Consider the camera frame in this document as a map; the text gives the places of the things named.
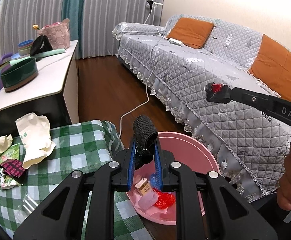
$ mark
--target teal curtain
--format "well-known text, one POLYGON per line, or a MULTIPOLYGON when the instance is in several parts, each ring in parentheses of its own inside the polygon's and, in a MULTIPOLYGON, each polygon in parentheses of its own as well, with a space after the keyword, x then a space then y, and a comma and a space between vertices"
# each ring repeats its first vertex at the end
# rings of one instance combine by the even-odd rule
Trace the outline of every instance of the teal curtain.
POLYGON ((70 19, 71 40, 79 40, 79 58, 82 57, 82 17, 84 0, 63 0, 62 19, 70 19))

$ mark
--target pink lace basket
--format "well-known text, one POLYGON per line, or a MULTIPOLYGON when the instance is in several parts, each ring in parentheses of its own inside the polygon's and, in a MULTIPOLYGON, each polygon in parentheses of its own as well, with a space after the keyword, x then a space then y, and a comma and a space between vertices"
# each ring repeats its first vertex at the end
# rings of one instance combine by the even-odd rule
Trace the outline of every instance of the pink lace basket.
POLYGON ((70 47, 69 23, 55 23, 38 30, 38 36, 46 35, 53 49, 67 49, 70 47))

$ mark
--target snack wrapper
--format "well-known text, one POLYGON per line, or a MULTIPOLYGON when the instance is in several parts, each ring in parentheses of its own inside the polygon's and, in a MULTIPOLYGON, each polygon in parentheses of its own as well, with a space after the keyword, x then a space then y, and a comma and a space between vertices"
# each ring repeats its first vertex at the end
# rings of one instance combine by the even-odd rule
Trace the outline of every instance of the snack wrapper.
MULTIPOLYGON (((14 144, 10 146, 2 155, 0 156, 0 164, 8 159, 20 160, 20 144, 14 144)), ((16 182, 11 177, 3 173, 3 168, 0 168, 0 187, 1 189, 10 189, 14 186, 21 186, 22 184, 16 182)))

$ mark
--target power strip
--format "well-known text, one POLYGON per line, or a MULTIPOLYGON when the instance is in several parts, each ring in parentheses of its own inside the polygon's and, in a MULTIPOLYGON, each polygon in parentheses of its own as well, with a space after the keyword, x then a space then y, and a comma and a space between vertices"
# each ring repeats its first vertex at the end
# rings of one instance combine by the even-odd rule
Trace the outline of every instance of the power strip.
POLYGON ((182 41, 178 41, 178 40, 172 39, 172 38, 169 39, 169 42, 171 44, 175 44, 175 45, 178 45, 178 46, 183 46, 184 45, 182 41))

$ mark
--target pink plastic tub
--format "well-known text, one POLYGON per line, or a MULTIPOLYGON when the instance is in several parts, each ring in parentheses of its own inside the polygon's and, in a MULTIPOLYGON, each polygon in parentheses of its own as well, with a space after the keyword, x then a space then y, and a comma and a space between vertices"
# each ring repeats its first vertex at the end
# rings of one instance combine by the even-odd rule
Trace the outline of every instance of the pink plastic tub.
MULTIPOLYGON (((209 171, 219 171, 219 166, 213 155, 203 144, 197 140, 176 132, 159 132, 161 148, 174 154, 175 160, 189 166, 193 171, 200 173, 208 173, 209 171)), ((150 178, 155 173, 154 162, 144 165, 134 173, 135 181, 138 182, 141 177, 150 178)), ((175 204, 166 210, 161 210, 152 206, 145 213, 139 209, 138 200, 141 196, 133 188, 127 193, 132 202, 135 211, 142 217, 163 225, 176 225, 175 204)), ((201 194, 199 193, 200 205, 203 206, 201 194)), ((205 214, 204 208, 201 210, 202 215, 205 214)))

